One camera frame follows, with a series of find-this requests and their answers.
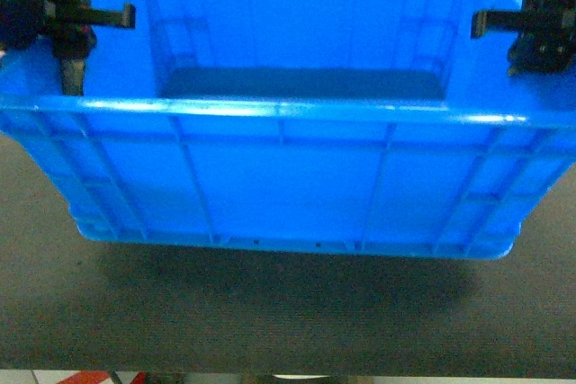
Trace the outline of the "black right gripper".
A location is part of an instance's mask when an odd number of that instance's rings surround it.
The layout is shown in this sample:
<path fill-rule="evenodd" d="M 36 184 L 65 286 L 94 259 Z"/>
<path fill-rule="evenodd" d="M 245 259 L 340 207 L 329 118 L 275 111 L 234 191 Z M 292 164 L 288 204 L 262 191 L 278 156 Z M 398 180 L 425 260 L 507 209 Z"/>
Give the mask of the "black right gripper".
<path fill-rule="evenodd" d="M 516 32 L 508 50 L 510 75 L 562 73 L 575 56 L 575 26 L 563 29 L 554 15 L 575 12 L 575 0 L 523 0 L 522 11 L 538 13 L 543 27 L 525 30 L 521 12 L 482 10 L 472 16 L 471 38 L 477 40 L 490 31 Z"/>

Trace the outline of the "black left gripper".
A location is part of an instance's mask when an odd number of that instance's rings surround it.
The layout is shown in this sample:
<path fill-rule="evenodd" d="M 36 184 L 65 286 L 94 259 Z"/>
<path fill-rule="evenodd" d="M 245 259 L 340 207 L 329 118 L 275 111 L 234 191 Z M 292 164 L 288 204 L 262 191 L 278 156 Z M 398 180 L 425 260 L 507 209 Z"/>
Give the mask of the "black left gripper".
<path fill-rule="evenodd" d="M 90 24 L 82 22 L 79 13 L 91 7 L 92 0 L 48 0 L 52 11 L 46 19 L 45 35 L 53 43 L 55 58 L 87 58 L 96 45 Z M 90 11 L 93 25 L 119 29 L 136 28 L 136 7 L 126 3 L 121 11 L 94 9 Z"/>

